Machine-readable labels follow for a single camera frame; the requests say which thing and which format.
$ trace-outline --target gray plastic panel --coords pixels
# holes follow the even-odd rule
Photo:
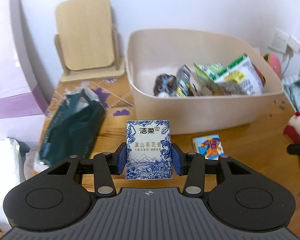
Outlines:
[[[215,219],[197,198],[181,195],[177,188],[124,188],[112,198],[100,199],[78,223],[51,232],[13,228],[3,240],[84,239],[207,239],[296,240],[286,228],[250,233],[230,228]]]

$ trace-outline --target wooden table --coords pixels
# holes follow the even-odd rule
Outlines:
[[[42,134],[58,105],[65,97],[65,91],[74,90],[76,86],[80,85],[86,85],[96,90],[102,101],[106,102],[109,107],[90,157],[92,158],[95,154],[104,151],[114,152],[120,143],[126,140],[126,121],[136,120],[133,98],[126,76],[118,79],[59,84],[50,103],[49,115],[44,123]],[[177,143],[184,152],[188,152],[193,151],[193,137],[219,134],[224,152],[227,155],[280,183],[292,192],[297,205],[289,229],[300,237],[300,172],[298,160],[295,156],[289,156],[286,153],[286,147],[290,142],[282,135],[285,125],[293,114],[292,107],[282,95],[251,124],[204,133],[172,135],[171,141]],[[122,174],[113,176],[113,180],[118,192],[121,187],[179,187],[182,189],[186,177],[179,177],[174,172],[173,179],[169,180],[135,181],[125,179],[125,175]],[[93,176],[85,175],[82,185],[87,190],[94,191]],[[205,191],[210,191],[215,185],[215,176],[206,175]]]

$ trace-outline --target beige plastic bin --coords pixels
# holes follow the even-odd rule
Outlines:
[[[194,62],[228,65],[244,52],[266,78],[262,95],[153,96],[154,80],[161,73],[176,74],[186,64],[196,76]],[[125,61],[138,120],[169,120],[172,134],[218,130],[252,122],[283,92],[277,75],[250,45],[222,34],[184,29],[135,31],[129,37]]]

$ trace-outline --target cartoon character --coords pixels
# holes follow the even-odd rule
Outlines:
[[[212,155],[219,155],[218,148],[219,148],[220,140],[219,139],[211,139],[203,142],[200,145],[202,150],[206,149],[205,156],[209,158]]]

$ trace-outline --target light blue fabric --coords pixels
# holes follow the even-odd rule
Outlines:
[[[294,110],[300,112],[300,75],[282,81],[284,93]]]

